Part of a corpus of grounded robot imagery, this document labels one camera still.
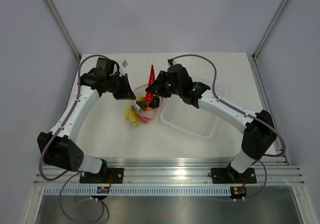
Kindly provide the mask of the yellow banana bunch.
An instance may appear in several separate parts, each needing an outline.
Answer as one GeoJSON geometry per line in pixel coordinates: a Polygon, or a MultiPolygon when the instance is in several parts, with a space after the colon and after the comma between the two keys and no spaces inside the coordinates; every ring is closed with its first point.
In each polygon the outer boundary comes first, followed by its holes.
{"type": "Polygon", "coordinates": [[[132,108],[132,105],[130,103],[128,103],[125,107],[124,117],[126,120],[131,121],[134,126],[138,126],[138,114],[135,112],[135,108],[132,108]]]}

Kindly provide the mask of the green avocado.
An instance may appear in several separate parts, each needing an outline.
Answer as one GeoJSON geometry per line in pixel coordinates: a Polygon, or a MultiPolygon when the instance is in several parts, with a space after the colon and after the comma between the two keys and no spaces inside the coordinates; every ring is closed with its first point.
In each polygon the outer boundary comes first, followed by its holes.
{"type": "Polygon", "coordinates": [[[147,107],[148,107],[148,104],[145,103],[144,101],[136,101],[135,103],[136,103],[136,105],[138,106],[138,108],[139,108],[140,111],[141,111],[141,110],[144,111],[144,110],[146,110],[147,107]]]}

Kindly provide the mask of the clear zip bag orange zipper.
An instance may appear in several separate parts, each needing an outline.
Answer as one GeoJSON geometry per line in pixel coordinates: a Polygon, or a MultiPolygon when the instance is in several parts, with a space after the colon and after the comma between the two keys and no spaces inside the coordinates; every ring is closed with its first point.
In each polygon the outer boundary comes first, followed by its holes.
{"type": "Polygon", "coordinates": [[[151,102],[146,101],[147,84],[143,84],[134,89],[135,100],[129,100],[124,108],[124,124],[128,131],[133,131],[140,126],[151,123],[156,119],[156,114],[162,107],[164,98],[153,95],[151,102]]]}

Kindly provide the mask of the red chili pepper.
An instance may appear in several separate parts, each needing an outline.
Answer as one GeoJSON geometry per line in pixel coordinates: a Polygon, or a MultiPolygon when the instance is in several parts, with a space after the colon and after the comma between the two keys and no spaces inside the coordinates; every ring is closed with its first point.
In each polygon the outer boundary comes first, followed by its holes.
{"type": "MultiPolygon", "coordinates": [[[[154,83],[155,81],[155,70],[154,70],[154,65],[151,65],[150,68],[150,75],[149,75],[149,80],[148,80],[148,88],[154,83]]],[[[146,95],[145,95],[145,101],[146,103],[150,103],[153,100],[153,93],[146,91],[146,95]]]]}

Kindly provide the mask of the red dragon fruit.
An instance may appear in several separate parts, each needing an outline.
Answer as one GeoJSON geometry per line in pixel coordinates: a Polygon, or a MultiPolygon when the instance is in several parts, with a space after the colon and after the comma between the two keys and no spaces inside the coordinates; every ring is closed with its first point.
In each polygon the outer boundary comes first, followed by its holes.
{"type": "Polygon", "coordinates": [[[145,110],[140,108],[137,113],[138,120],[144,124],[148,123],[154,117],[155,117],[155,109],[151,107],[147,107],[145,110]]]}

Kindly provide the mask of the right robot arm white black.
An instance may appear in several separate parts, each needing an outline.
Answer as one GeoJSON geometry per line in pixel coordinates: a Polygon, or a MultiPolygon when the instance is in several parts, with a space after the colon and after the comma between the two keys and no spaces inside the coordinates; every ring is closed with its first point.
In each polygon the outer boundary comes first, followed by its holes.
{"type": "Polygon", "coordinates": [[[174,64],[167,71],[161,71],[146,91],[163,98],[177,95],[187,105],[216,115],[242,134],[240,151],[217,176],[227,183],[240,183],[245,171],[263,157],[277,138],[269,112],[245,111],[224,104],[208,85],[193,81],[181,64],[174,64]]]}

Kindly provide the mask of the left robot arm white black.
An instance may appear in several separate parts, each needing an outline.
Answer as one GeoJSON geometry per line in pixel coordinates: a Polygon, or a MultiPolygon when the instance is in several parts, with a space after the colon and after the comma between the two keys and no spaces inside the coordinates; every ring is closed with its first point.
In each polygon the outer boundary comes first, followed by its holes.
{"type": "Polygon", "coordinates": [[[41,153],[38,170],[49,182],[56,181],[67,172],[83,174],[90,181],[103,183],[109,180],[107,162],[93,157],[77,146],[80,129],[95,103],[105,93],[116,100],[135,100],[123,63],[96,54],[81,61],[77,69],[76,93],[61,118],[49,132],[37,137],[41,153]],[[82,73],[85,61],[96,58],[96,66],[82,73]]]}

